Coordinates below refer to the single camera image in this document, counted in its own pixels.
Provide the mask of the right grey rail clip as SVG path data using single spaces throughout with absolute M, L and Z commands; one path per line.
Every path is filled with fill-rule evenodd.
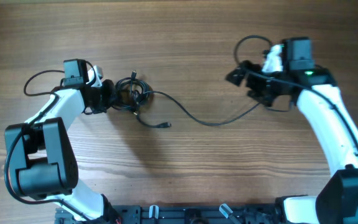
M 226 219 L 232 218 L 233 211 L 226 203 L 223 203 L 219 206 L 219 211 Z

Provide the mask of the grey rail clip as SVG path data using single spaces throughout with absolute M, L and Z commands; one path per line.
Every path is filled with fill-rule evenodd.
M 159 206 L 151 205 L 149 207 L 149 219 L 158 219 L 159 218 Z
M 219 206 L 219 211 L 226 219 L 232 218 L 233 211 L 226 203 L 223 203 Z

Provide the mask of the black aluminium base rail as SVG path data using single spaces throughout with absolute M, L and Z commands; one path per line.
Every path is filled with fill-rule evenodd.
M 122 224 L 191 224 L 191 223 L 284 223 L 281 209 L 274 203 L 229 206 L 232 218 L 226 219 L 217 206 L 159 207 L 159 218 L 149 219 L 149 207 L 115 205 L 110 223 Z

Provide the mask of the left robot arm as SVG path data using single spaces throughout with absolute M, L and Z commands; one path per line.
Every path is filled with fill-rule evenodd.
M 5 130 L 7 157 L 4 183 L 9 194 L 28 205 L 55 203 L 78 223 L 121 223 L 108 199 L 79 179 L 78 164 L 67 131 L 90 109 L 104 113 L 114 85 L 100 68 L 83 59 L 63 63 L 64 78 L 48 92 L 48 103 L 23 123 Z

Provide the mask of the left grey rail clip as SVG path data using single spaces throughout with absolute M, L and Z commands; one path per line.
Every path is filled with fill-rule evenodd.
M 149 207 L 149 219 L 158 219 L 159 218 L 159 206 L 151 205 Z

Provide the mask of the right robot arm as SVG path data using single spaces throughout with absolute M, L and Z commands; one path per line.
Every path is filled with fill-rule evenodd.
M 288 96 L 307 119 L 326 157 L 330 180 L 316 196 L 277 200 L 284 223 L 358 223 L 358 128 L 331 72 L 315 64 L 312 43 L 293 37 L 264 52 L 262 65 L 237 60 L 226 80 L 265 107 Z

